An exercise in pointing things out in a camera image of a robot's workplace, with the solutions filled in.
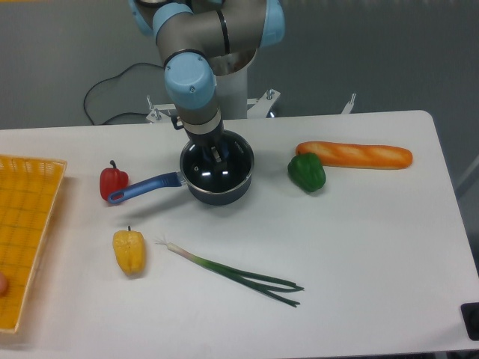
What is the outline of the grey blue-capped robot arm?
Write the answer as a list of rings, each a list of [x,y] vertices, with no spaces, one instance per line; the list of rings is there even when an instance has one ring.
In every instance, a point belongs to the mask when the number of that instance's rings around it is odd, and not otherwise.
[[[130,1],[137,26],[153,36],[164,67],[165,89],[193,144],[224,161],[222,113],[211,58],[256,50],[282,41],[279,1]]]

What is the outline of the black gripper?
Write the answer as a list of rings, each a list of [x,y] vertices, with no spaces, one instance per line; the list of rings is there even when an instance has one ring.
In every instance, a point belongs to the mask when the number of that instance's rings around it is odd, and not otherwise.
[[[201,147],[201,153],[204,161],[212,161],[214,174],[229,174],[228,144],[221,141],[224,133],[223,126],[217,126],[213,131],[205,134],[195,134],[188,129],[185,129],[189,138],[189,143],[185,146],[186,149],[191,147]]]

